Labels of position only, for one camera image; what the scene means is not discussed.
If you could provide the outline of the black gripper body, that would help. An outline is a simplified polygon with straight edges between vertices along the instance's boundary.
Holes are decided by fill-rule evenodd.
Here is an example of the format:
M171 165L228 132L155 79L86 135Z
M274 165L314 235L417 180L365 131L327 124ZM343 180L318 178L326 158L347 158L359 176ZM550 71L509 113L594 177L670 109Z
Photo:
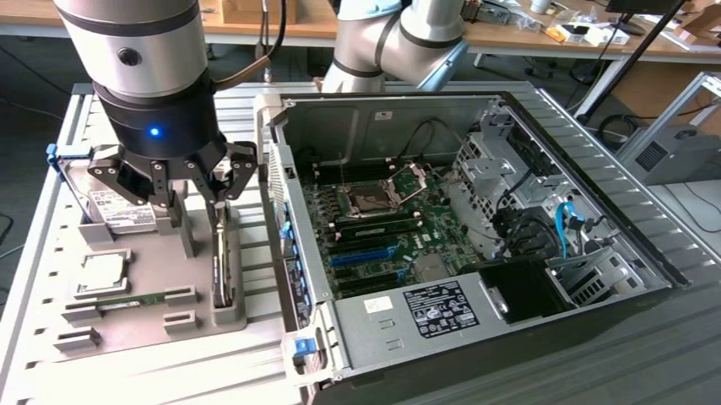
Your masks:
M132 97L95 82L95 93L119 140L127 162L184 161L198 158L216 164L227 152L214 104L215 85L208 78L160 97Z

